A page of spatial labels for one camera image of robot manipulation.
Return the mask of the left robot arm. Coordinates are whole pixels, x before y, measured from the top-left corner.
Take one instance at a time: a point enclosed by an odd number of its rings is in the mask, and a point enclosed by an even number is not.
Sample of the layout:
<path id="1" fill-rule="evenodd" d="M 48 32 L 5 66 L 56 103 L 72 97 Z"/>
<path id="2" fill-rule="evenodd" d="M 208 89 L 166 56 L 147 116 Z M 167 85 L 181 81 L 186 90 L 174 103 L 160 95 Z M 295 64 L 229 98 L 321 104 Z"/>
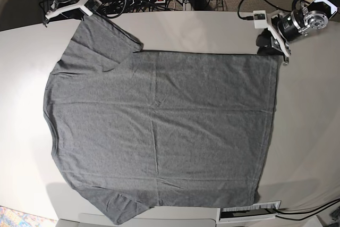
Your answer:
<path id="1" fill-rule="evenodd" d="M 257 54 L 282 56 L 288 64 L 289 44 L 326 28 L 338 11 L 339 0 L 295 0 L 291 11 L 253 11 L 254 27 L 262 30 L 256 40 Z"/>

